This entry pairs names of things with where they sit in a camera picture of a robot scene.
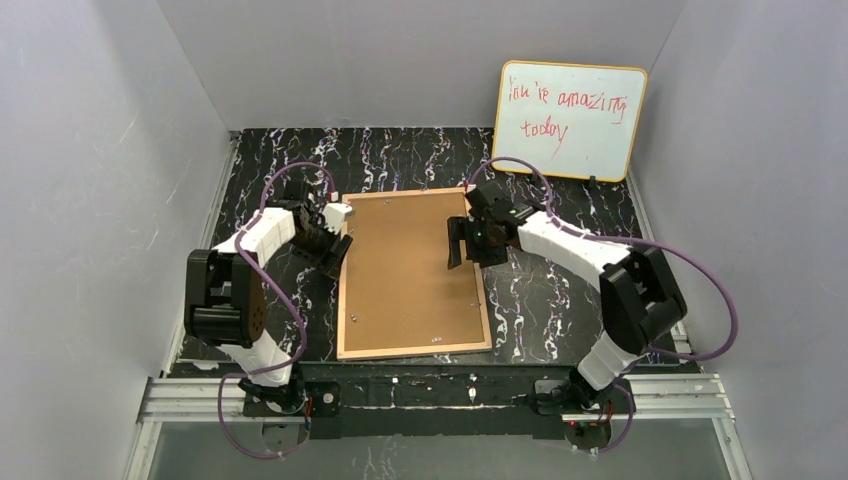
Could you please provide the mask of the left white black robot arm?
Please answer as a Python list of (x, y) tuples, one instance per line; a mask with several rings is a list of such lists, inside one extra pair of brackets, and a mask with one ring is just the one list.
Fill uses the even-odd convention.
[(284, 247), (325, 276), (338, 279), (352, 245), (342, 228), (353, 207), (331, 189), (320, 197), (307, 182), (292, 181), (264, 200), (247, 224), (187, 258), (183, 325), (187, 336), (213, 347), (244, 371), (239, 386), (290, 414), (306, 402), (293, 356), (266, 328), (268, 262)]

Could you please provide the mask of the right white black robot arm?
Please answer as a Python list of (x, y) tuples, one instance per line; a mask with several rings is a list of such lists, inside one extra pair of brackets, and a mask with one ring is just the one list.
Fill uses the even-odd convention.
[(447, 219), (447, 266), (507, 261), (510, 248), (543, 257), (581, 277), (601, 297), (602, 331), (568, 379), (540, 399), (561, 409), (604, 404), (617, 380), (687, 313), (663, 251), (596, 240), (556, 220), (538, 202), (515, 203), (492, 183), (469, 188), (466, 214)]

